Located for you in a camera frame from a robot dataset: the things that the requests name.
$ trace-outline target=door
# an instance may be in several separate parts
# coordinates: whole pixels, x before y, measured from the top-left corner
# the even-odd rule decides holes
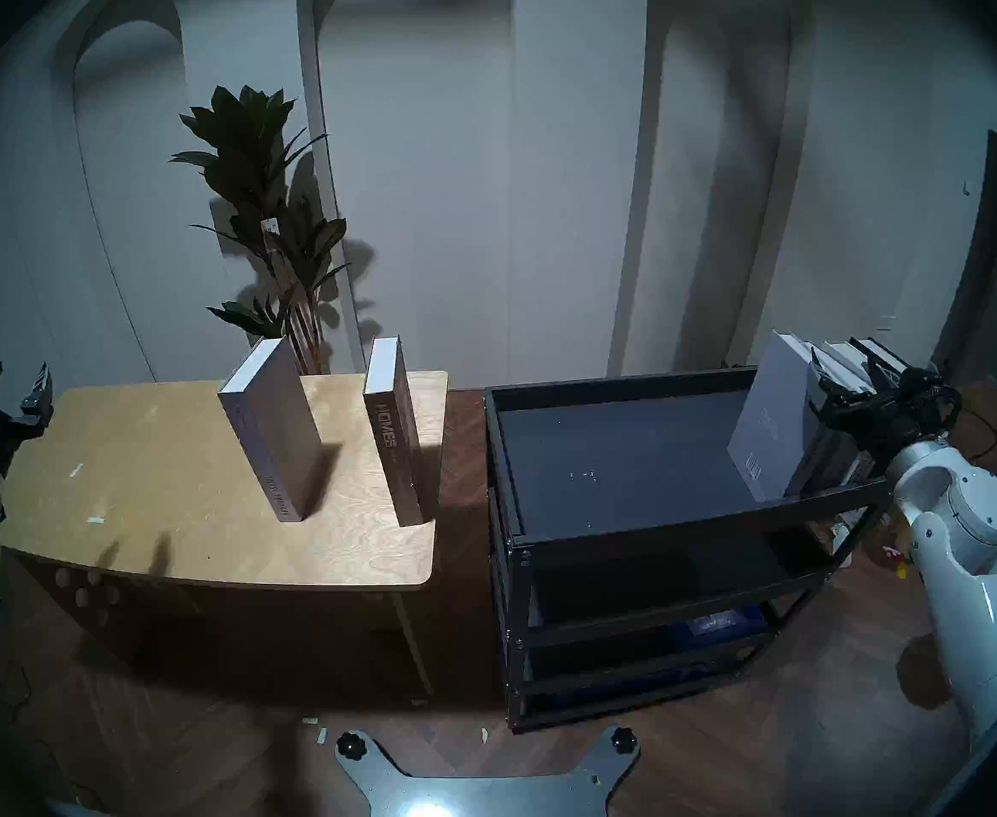
[[[997,352],[997,134],[990,132],[971,247],[933,360],[950,383],[989,373]]]

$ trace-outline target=metal mounting plate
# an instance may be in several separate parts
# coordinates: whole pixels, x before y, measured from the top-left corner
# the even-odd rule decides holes
[[[608,727],[574,770],[558,776],[436,779],[405,776],[358,730],[336,741],[336,761],[388,817],[605,817],[605,803],[635,764],[640,746],[625,727]]]

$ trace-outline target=table top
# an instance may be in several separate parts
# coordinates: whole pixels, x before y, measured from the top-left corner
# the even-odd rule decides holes
[[[277,521],[218,402],[218,380],[71,389],[22,444],[3,492],[4,547],[209,585],[406,589],[431,575],[434,520],[401,527],[362,401],[365,375],[303,377],[324,447],[306,521]],[[408,375],[438,502],[445,371]]]

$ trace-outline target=wooden table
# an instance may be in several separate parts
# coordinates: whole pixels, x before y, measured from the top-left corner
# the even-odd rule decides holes
[[[419,371],[408,382],[436,508],[448,375]],[[430,578],[434,519],[397,524],[362,402],[364,375],[302,378],[327,464],[315,511],[298,524],[277,521],[218,403],[220,385],[65,392],[44,437],[14,458],[4,547],[37,560],[34,575],[117,652],[136,644],[143,623],[122,603],[162,607],[173,597],[166,607],[183,609],[160,593],[166,580],[387,591],[430,693],[401,591]]]

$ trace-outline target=table leg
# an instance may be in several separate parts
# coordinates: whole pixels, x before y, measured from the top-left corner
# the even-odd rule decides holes
[[[408,611],[404,608],[404,598],[398,593],[390,594],[393,598],[393,608],[396,609],[396,617],[401,621],[401,629],[404,631],[404,640],[408,643],[408,649],[411,650],[411,658],[415,660],[415,671],[419,673],[419,681],[423,683],[423,691],[427,692],[427,696],[434,696],[434,688],[430,683],[430,677],[427,675],[427,668],[423,667],[423,657],[419,652],[419,645],[415,643],[415,633],[411,630],[411,621],[408,620]]]

